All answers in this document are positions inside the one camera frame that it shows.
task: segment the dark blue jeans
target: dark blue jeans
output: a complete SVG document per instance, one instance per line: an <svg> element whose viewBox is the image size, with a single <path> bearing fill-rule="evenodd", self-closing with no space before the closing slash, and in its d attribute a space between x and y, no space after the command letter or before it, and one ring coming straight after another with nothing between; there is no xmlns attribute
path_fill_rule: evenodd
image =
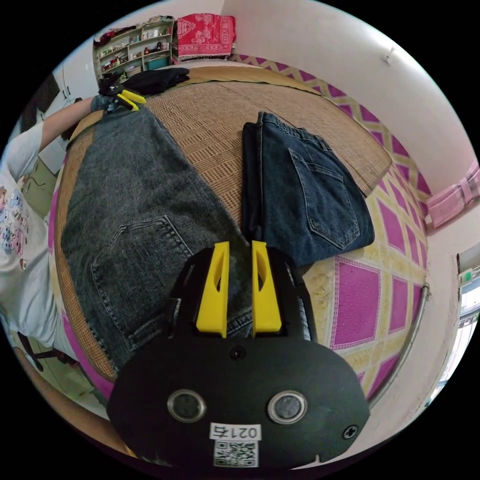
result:
<svg viewBox="0 0 480 480"><path fill-rule="evenodd" d="M298 267L375 239L363 193L325 140L265 112L243 128L241 230Z"/></svg>
<svg viewBox="0 0 480 480"><path fill-rule="evenodd" d="M61 248L87 324L118 372L160 331L185 261L230 242L228 334L252 323L251 249L228 211L146 108L94 126Z"/></svg>

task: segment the printed number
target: printed number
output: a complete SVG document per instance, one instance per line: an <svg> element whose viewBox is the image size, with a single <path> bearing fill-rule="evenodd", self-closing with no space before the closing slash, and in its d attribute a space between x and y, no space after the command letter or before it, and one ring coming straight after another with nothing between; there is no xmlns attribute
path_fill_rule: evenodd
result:
<svg viewBox="0 0 480 480"><path fill-rule="evenodd" d="M260 441L262 439L260 425L223 425L212 423L211 440Z"/></svg>

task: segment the gray jeans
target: gray jeans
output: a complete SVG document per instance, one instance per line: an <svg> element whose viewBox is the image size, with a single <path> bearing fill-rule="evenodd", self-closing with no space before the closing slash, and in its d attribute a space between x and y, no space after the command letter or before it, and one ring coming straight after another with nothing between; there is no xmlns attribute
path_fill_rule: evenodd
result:
<svg viewBox="0 0 480 480"><path fill-rule="evenodd" d="M230 242L228 334L252 322L251 251L215 193L147 109L94 127L61 248L88 326L118 373L159 333L185 261Z"/></svg>

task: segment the chair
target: chair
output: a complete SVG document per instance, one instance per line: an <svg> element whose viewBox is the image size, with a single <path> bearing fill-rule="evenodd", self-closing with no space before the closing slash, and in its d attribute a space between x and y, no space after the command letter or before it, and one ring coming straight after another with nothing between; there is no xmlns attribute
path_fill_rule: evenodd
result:
<svg viewBox="0 0 480 480"><path fill-rule="evenodd" d="M44 367L39 362L39 360L41 359L57 358L63 364L68 364L71 366L75 366L78 364L76 360L69 357L67 354L57 350L56 348L52 348L52 350L44 351L42 353L34 353L34 351L32 350L32 346L30 345L30 341L25 335L18 332L18 338L20 339L20 342L23 345L23 348L25 349L27 355L33 360L33 363L35 364L39 372L44 371Z"/></svg>

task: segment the back pocket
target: back pocket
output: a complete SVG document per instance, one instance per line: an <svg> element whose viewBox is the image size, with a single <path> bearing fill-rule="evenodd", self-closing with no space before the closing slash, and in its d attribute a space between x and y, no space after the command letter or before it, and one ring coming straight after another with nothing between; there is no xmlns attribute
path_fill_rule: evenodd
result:
<svg viewBox="0 0 480 480"><path fill-rule="evenodd" d="M360 236L360 228L344 178L288 151L300 179L310 231L340 250L348 248Z"/></svg>
<svg viewBox="0 0 480 480"><path fill-rule="evenodd" d="M159 331L167 299L192 255L167 216L122 225L91 265L93 282L130 351Z"/></svg>

